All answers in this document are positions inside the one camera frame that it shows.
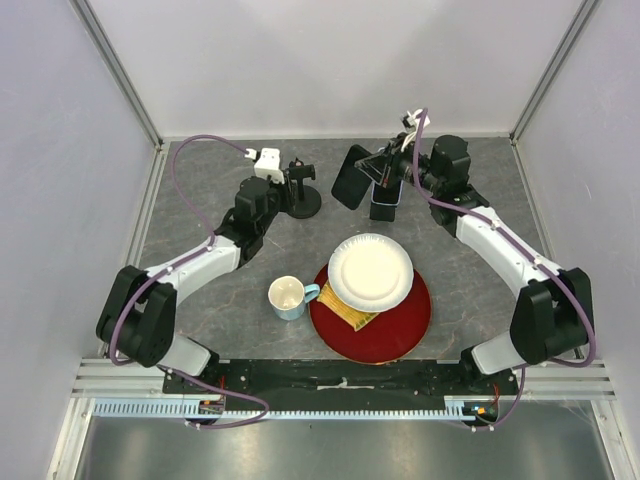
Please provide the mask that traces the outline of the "blue case smartphone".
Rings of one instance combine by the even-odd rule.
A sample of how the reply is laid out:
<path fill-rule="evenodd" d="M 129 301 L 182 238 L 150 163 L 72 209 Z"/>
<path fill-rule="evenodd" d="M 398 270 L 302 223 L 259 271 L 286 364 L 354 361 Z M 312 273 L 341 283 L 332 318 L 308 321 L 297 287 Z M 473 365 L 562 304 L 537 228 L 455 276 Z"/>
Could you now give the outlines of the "blue case smartphone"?
<path fill-rule="evenodd" d="M 383 187 L 374 183 L 371 193 L 371 203 L 375 205 L 396 208 L 400 204 L 402 190 L 402 181 L 394 184 L 393 186 L 387 187 Z"/>

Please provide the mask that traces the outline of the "black case smartphone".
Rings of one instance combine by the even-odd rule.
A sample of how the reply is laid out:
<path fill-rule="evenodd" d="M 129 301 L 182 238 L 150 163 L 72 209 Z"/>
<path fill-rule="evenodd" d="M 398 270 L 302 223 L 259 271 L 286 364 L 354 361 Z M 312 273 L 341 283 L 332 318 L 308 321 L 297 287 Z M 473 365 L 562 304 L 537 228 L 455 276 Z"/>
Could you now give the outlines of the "black case smartphone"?
<path fill-rule="evenodd" d="M 331 195 L 349 210 L 360 206 L 371 186 L 372 180 L 355 167 L 357 161 L 369 155 L 370 152 L 361 145 L 351 146 L 331 188 Z"/>

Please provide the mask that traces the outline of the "black round-base clamp stand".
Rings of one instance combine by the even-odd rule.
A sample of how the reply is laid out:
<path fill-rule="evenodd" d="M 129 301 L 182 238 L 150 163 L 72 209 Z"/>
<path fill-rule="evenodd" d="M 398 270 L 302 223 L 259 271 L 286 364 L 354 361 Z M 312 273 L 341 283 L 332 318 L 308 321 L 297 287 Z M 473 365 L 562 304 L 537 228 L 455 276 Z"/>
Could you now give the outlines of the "black round-base clamp stand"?
<path fill-rule="evenodd" d="M 320 193 L 304 181 L 316 180 L 315 167 L 312 164 L 304 164 L 296 158 L 289 163 L 289 180 L 295 185 L 293 205 L 289 215 L 296 219 L 308 219 L 315 216 L 321 209 L 322 198 Z"/>

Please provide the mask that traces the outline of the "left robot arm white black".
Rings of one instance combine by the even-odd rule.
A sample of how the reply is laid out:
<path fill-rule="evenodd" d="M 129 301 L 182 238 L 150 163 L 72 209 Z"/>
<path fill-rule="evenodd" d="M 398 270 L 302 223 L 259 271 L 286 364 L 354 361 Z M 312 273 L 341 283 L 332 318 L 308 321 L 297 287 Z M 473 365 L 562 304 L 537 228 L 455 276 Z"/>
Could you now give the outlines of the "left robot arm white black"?
<path fill-rule="evenodd" d="M 234 206 L 202 244 L 151 270 L 122 268 L 96 326 L 112 363 L 167 366 L 181 301 L 248 263 L 262 248 L 276 216 L 294 205 L 289 178 L 278 183 L 251 176 L 241 182 Z"/>

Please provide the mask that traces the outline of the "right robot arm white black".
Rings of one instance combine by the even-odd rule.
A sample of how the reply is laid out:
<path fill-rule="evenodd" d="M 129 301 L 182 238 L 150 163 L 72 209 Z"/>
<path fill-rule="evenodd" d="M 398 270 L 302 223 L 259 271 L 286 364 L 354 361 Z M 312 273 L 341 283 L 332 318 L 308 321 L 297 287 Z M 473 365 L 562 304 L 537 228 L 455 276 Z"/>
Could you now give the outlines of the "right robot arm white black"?
<path fill-rule="evenodd" d="M 500 219 L 469 180 L 468 144 L 453 135 L 435 140 L 430 154 L 400 134 L 376 153 L 354 146 L 345 160 L 356 178 L 382 193 L 389 206 L 402 185 L 427 197 L 433 219 L 474 250 L 516 298 L 508 330 L 461 354 L 458 381 L 483 392 L 503 370 L 551 361 L 585 368 L 595 359 L 596 337 L 589 276 L 539 254 Z"/>

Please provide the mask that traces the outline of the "light blue mug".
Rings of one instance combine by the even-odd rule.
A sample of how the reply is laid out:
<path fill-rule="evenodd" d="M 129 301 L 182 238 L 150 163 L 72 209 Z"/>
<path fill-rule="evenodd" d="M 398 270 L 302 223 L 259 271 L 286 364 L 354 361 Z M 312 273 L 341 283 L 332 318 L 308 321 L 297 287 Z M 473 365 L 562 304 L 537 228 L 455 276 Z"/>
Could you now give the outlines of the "light blue mug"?
<path fill-rule="evenodd" d="M 294 321 L 304 314 L 306 306 L 320 291 L 318 284 L 304 285 L 294 276 L 282 276 L 269 286 L 268 300 L 278 318 Z"/>

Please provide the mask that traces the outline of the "white paper plate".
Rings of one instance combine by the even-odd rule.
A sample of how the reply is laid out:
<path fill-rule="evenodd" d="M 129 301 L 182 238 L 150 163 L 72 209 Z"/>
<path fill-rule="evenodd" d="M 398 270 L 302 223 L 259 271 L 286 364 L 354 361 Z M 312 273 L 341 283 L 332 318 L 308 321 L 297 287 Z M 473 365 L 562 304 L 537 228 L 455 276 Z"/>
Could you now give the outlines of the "white paper plate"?
<path fill-rule="evenodd" d="M 390 237 L 363 233 L 344 240 L 328 262 L 328 282 L 349 307 L 381 313 L 409 294 L 414 268 L 406 250 Z"/>

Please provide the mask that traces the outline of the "red round tray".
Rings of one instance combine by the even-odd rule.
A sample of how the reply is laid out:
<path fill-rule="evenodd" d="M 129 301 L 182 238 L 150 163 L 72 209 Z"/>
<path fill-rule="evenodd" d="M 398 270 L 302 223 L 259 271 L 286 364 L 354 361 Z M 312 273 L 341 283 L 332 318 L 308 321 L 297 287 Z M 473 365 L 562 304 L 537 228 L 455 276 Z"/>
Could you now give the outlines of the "red round tray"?
<path fill-rule="evenodd" d="M 342 357 L 363 364 L 384 364 L 410 353 L 422 341 L 432 319 L 432 300 L 419 272 L 407 297 L 356 331 L 325 304 L 309 304 L 313 327 L 323 342 Z"/>

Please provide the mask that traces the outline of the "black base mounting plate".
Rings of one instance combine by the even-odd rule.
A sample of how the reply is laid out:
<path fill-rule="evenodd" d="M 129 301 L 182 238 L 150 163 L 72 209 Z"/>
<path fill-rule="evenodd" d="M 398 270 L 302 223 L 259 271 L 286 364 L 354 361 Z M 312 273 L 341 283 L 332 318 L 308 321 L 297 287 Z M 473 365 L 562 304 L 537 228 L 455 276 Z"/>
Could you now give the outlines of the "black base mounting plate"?
<path fill-rule="evenodd" d="M 517 393 L 506 370 L 472 380 L 462 367 L 435 360 L 365 365 L 348 360 L 221 360 L 201 381 L 266 401 L 284 411 L 441 410 L 446 396 L 487 397 Z"/>

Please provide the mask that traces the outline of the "aluminium frame profile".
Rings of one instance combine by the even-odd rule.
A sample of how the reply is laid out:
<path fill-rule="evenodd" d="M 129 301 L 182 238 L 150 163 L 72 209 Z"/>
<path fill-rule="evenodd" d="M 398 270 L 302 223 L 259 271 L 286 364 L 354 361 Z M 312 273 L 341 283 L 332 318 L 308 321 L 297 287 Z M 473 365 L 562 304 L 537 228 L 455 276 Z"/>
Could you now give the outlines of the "aluminium frame profile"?
<path fill-rule="evenodd" d="M 614 387 L 603 362 L 587 368 L 569 368 L 545 363 L 529 367 L 525 375 L 513 376 L 524 382 L 523 398 L 529 400 L 613 400 Z M 106 359 L 84 359 L 72 387 L 75 397 L 160 398 L 164 374 L 133 364 L 116 367 Z"/>

